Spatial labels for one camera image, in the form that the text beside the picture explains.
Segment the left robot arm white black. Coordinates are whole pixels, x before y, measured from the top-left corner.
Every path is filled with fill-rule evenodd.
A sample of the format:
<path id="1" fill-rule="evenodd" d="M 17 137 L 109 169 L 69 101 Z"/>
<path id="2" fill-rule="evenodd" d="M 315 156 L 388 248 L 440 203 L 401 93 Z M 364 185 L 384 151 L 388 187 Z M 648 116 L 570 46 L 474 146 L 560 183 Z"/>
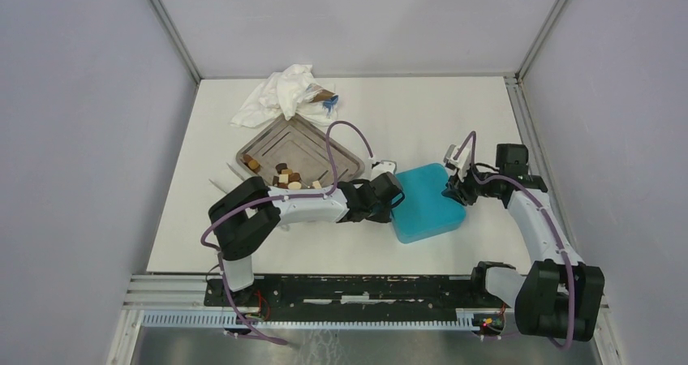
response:
<path id="1" fill-rule="evenodd" d="M 404 199 L 401 183 L 390 172 L 372 180 L 299 190 L 271 187 L 255 176 L 210 207 L 210 226 L 201 244 L 218 254 L 223 294 L 241 307 L 255 295 L 252 255 L 277 227 L 301 222 L 390 223 L 392 210 Z"/>

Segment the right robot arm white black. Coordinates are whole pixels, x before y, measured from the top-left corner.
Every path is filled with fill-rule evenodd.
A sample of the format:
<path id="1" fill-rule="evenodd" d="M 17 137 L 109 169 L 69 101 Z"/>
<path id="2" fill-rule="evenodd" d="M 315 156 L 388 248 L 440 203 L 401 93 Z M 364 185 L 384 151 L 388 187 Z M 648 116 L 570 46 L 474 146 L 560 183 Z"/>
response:
<path id="1" fill-rule="evenodd" d="M 482 171 L 475 162 L 475 138 L 452 144 L 444 157 L 449 176 L 443 196 L 467 207 L 480 198 L 499 200 L 517 224 L 531 267 L 527 275 L 506 263 L 480 262 L 468 294 L 488 307 L 500 299 L 514 312 L 522 335 L 546 337 L 567 349 L 593 338 L 605 278 L 586 264 L 551 212 L 544 179 L 531 174 L 523 144 L 498 144 L 495 165 Z"/>

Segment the stainless steel tray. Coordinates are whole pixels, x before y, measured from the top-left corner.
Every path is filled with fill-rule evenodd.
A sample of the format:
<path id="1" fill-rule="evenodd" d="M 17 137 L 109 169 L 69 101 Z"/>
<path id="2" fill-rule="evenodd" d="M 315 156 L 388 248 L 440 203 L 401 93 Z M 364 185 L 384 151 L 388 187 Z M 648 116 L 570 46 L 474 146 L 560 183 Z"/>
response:
<path id="1" fill-rule="evenodd" d="M 273 187 L 329 187 L 363 176 L 366 164 L 305 118 L 275 119 L 236 154 L 238 167 Z"/>

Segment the metal serving tongs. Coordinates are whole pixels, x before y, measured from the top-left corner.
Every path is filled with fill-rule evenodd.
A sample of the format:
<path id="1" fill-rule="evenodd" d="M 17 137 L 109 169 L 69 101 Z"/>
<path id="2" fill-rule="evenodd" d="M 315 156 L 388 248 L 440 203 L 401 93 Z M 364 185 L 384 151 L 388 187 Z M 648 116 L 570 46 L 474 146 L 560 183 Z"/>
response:
<path id="1" fill-rule="evenodd" d="M 209 186 L 213 189 L 213 202 L 208 208 L 208 217 L 211 223 L 214 223 L 231 210 L 231 208 L 223 208 L 218 203 L 236 187 L 250 178 L 258 178 L 266 187 L 273 186 L 270 181 L 265 181 L 259 175 L 240 172 L 238 165 L 234 162 L 226 162 L 224 165 L 218 165 L 213 169 L 211 175 L 208 176 Z M 220 224 L 214 230 L 214 233 L 229 236 L 232 230 L 238 230 L 242 224 L 241 214 L 237 213 Z"/>

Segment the teal box lid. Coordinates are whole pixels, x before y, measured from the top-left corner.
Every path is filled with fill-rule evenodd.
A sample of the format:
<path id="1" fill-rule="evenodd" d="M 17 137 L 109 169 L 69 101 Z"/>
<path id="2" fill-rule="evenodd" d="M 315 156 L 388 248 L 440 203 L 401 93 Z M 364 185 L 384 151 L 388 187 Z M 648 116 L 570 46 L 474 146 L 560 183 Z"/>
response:
<path id="1" fill-rule="evenodd" d="M 393 210 L 403 213 L 458 213 L 466 209 L 459 203 L 444 197 L 441 193 L 449 179 L 443 165 L 431 163 L 397 174 L 406 198 Z"/>

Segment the teal chocolate box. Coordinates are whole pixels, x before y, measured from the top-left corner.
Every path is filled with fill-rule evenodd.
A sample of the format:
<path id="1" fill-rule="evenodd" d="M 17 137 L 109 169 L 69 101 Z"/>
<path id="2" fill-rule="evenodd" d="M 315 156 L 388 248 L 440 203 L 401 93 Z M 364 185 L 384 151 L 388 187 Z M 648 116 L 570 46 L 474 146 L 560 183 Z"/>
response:
<path id="1" fill-rule="evenodd" d="M 456 230 L 466 216 L 464 211 L 403 213 L 393 216 L 392 225 L 398 241 L 409 244 Z"/>

